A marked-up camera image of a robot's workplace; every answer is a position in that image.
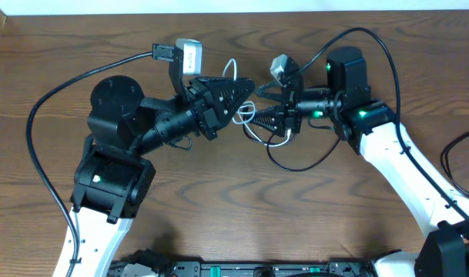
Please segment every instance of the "green light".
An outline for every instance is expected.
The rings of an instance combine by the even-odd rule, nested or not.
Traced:
[[[323,115],[323,112],[321,112],[321,111],[314,111],[313,112],[313,117],[314,118],[319,118],[321,115]]]

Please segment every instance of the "wooden table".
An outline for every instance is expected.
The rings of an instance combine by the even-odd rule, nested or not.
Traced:
[[[0,276],[51,275],[66,224],[34,170],[25,144],[29,110],[73,76],[149,51],[176,38],[203,43],[203,74],[220,75],[229,58],[239,75],[271,80],[274,57],[301,64],[343,30],[363,26],[386,42],[402,88],[403,123],[439,168],[439,153],[469,130],[469,12],[334,12],[232,15],[99,15],[11,17],[0,43]],[[363,50],[376,98],[395,106],[389,65],[365,34],[337,45]],[[168,98],[167,64],[150,58],[83,80],[44,104],[34,124],[42,165],[68,201],[89,134],[94,85],[109,75],[135,78],[147,95]],[[324,58],[306,73],[326,83]],[[253,98],[260,108],[269,102]],[[303,127],[274,150],[284,165],[316,161],[335,135]],[[371,257],[391,249],[419,251],[414,218],[375,168],[340,144],[320,166],[279,170],[264,147],[230,125],[219,138],[195,138],[193,149],[146,155],[157,174],[116,258],[152,248],[212,260],[314,261]],[[452,153],[457,180],[469,188],[469,141]]]

